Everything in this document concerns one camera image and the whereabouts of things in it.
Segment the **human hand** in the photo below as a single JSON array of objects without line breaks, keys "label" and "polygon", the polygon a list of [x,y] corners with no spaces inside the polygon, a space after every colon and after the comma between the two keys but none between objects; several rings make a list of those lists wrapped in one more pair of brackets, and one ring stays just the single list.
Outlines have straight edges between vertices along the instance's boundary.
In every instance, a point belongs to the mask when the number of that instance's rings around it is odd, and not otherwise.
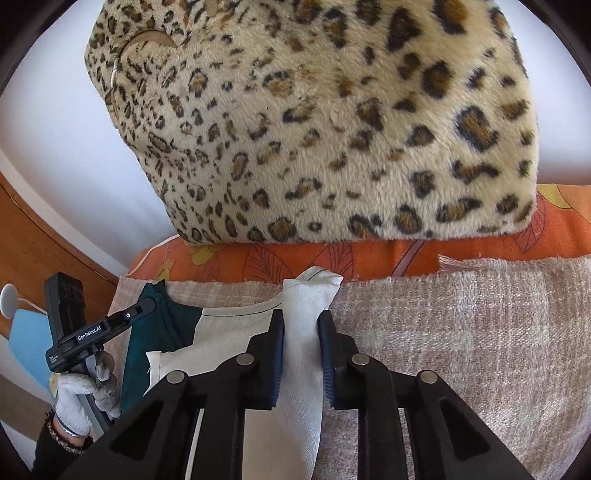
[{"label": "human hand", "polygon": [[107,413],[110,419],[121,415],[119,397],[115,391],[117,377],[112,374],[113,357],[107,352],[96,355],[96,382],[91,377],[78,373],[52,375],[50,383],[57,386],[56,419],[68,437],[85,438],[90,435],[90,419],[84,411],[78,395],[93,394],[96,406]]}]

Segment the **black sleeve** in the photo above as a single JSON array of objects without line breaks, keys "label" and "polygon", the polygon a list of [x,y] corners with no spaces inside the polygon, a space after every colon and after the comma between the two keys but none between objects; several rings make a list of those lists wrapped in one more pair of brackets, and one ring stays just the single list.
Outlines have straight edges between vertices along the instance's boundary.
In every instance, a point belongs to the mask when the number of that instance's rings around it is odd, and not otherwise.
[{"label": "black sleeve", "polygon": [[50,413],[37,440],[33,462],[35,480],[57,479],[81,453],[92,445],[91,438],[87,438],[82,447],[70,445],[57,434],[52,421],[53,413]]}]

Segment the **wrist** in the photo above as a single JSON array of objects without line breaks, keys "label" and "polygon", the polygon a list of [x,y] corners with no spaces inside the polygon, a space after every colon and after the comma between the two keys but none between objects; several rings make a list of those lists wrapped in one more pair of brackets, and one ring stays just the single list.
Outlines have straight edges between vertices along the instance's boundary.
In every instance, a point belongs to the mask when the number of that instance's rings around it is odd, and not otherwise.
[{"label": "wrist", "polygon": [[56,431],[56,433],[60,436],[60,438],[65,440],[70,445],[73,445],[75,447],[82,447],[84,445],[84,442],[86,441],[87,437],[74,437],[74,436],[70,435],[68,432],[66,432],[64,430],[64,427],[61,425],[60,421],[58,420],[57,415],[54,415],[53,421],[51,422],[51,424],[52,424],[54,430]]}]

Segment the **white round object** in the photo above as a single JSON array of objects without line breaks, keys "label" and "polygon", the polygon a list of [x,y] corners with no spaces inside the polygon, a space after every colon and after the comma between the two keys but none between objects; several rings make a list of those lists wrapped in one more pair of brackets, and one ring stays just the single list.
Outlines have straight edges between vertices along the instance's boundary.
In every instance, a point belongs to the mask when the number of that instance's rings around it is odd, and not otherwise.
[{"label": "white round object", "polygon": [[11,283],[7,283],[0,291],[0,313],[12,320],[18,308],[18,291]]}]

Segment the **device handle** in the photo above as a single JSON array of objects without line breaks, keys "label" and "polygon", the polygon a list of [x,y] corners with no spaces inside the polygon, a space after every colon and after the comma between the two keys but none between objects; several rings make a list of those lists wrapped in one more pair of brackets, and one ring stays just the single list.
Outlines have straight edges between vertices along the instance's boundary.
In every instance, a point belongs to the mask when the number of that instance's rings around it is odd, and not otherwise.
[{"label": "device handle", "polygon": [[[95,363],[95,356],[91,355],[86,359],[86,362],[89,362],[89,360],[91,363]],[[85,362],[80,362],[75,365],[70,369],[70,372],[88,375],[96,380],[96,367],[89,369]],[[103,434],[113,425],[113,420],[109,418],[106,412],[100,410],[99,407],[96,406],[95,397],[92,393],[88,395],[78,395],[78,399],[80,400],[86,415],[88,415],[88,418],[90,419],[90,423],[95,430],[96,438],[103,436]]]}]

